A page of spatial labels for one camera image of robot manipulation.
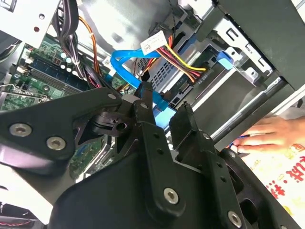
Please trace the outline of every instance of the silver screw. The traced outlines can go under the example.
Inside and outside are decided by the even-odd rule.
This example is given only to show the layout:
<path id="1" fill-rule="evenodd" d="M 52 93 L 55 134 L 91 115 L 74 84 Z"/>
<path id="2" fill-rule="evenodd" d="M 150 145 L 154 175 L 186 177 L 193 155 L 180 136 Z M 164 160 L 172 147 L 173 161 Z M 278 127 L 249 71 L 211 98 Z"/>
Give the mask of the silver screw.
<path id="1" fill-rule="evenodd" d="M 230 222 L 233 223 L 233 225 L 236 226 L 237 228 L 242 227 L 242 221 L 240 220 L 239 216 L 235 212 L 229 211 L 228 218 L 229 218 Z"/>
<path id="2" fill-rule="evenodd" d="M 231 156 L 231 157 L 233 157 L 233 158 L 236 158 L 236 155 L 235 155 L 235 153 L 233 153 L 233 152 L 230 152 L 229 154 L 230 154 L 230 156 Z"/>
<path id="3" fill-rule="evenodd" d="M 203 136 L 208 140 L 210 139 L 210 137 L 206 133 L 203 133 Z"/>
<path id="4" fill-rule="evenodd" d="M 44 14 L 43 13 L 41 13 L 41 14 L 39 14 L 39 19 L 40 20 L 43 20 L 45 17 L 44 17 Z"/>
<path id="5" fill-rule="evenodd" d="M 165 199 L 170 203 L 170 204 L 177 204 L 179 201 L 179 197 L 178 194 L 176 193 L 175 190 L 173 190 L 170 187 L 167 187 L 166 189 L 164 189 L 164 197 Z"/>
<path id="6" fill-rule="evenodd" d="M 148 108 L 148 106 L 146 106 L 146 104 L 145 104 L 145 103 L 141 103 L 141 107 L 143 107 L 143 108 L 145 108 L 145 109 L 147 109 L 147 108 Z"/>
<path id="7" fill-rule="evenodd" d="M 61 137 L 49 137 L 47 140 L 47 146 L 53 150 L 62 150 L 66 147 L 66 142 Z"/>
<path id="8" fill-rule="evenodd" d="M 26 137 L 32 133 L 32 128 L 24 123 L 15 123 L 10 126 L 10 133 L 17 137 Z"/>
<path id="9" fill-rule="evenodd" d="M 108 94 L 108 97 L 111 99 L 116 99 L 115 95 L 113 95 L 113 94 Z"/>

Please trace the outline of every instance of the motherboard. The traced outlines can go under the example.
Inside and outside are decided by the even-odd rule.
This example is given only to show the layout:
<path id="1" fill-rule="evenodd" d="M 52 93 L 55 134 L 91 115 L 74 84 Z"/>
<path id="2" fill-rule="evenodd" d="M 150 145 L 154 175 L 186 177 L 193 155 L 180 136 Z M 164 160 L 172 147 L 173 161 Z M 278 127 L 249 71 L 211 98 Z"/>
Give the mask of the motherboard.
<path id="1" fill-rule="evenodd" d="M 101 66 L 102 75 L 109 71 Z M 118 74 L 109 83 L 114 89 L 126 85 Z M 8 74 L 0 85 L 0 111 L 22 109 L 89 89 L 87 82 L 79 78 L 71 58 L 47 35 L 39 49 L 24 45 L 16 71 Z M 134 90 L 127 86 L 121 93 L 132 94 Z M 110 164 L 112 145 L 113 141 L 104 136 L 78 148 L 70 162 L 70 176 L 78 179 L 84 172 L 91 175 Z"/>

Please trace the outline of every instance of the circuit component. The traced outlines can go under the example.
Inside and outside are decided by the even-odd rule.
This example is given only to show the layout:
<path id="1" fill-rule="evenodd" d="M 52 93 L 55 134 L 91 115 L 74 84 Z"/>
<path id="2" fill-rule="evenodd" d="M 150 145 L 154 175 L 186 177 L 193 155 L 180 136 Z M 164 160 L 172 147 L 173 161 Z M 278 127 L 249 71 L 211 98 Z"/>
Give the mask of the circuit component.
<path id="1" fill-rule="evenodd" d="M 105 138 L 103 137 L 96 142 L 84 145 L 75 152 L 69 165 L 69 174 L 73 179 L 78 179 L 86 171 L 88 165 L 101 151 Z"/>

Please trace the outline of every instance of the paper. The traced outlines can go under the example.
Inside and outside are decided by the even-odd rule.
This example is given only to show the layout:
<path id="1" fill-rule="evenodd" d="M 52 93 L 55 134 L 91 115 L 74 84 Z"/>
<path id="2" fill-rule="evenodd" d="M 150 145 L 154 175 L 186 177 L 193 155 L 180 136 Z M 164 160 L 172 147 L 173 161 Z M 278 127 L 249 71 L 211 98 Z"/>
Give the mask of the paper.
<path id="1" fill-rule="evenodd" d="M 284 155 L 249 154 L 243 161 L 305 229 L 305 148 L 294 144 Z"/>
<path id="2" fill-rule="evenodd" d="M 111 63 L 110 63 L 110 56 L 107 56 L 107 57 L 103 60 L 102 64 L 103 64 L 105 67 L 107 67 L 108 69 L 114 70 L 113 66 L 112 66 Z"/>

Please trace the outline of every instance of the finger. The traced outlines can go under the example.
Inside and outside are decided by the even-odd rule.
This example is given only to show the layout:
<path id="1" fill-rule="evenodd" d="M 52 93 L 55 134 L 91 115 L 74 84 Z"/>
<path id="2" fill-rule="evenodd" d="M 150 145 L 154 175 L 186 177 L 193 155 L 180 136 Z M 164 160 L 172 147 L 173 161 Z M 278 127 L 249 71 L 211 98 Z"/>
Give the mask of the finger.
<path id="1" fill-rule="evenodd" d="M 276 128 L 277 126 L 270 124 L 254 125 L 244 132 L 243 135 L 269 134 L 275 132 Z"/>
<path id="2" fill-rule="evenodd" d="M 253 154 L 253 153 L 280 154 L 283 151 L 283 147 L 279 145 L 239 146 L 237 150 L 239 153 L 245 153 L 245 154 Z"/>
<path id="3" fill-rule="evenodd" d="M 264 125 L 264 124 L 271 124 L 274 122 L 277 122 L 279 120 L 282 120 L 281 117 L 270 117 L 270 118 L 263 118 L 261 120 L 259 120 L 257 123 L 255 123 L 255 125 Z"/>
<path id="4" fill-rule="evenodd" d="M 239 138 L 233 142 L 236 146 L 281 145 L 282 143 L 282 137 L 276 133 Z"/>

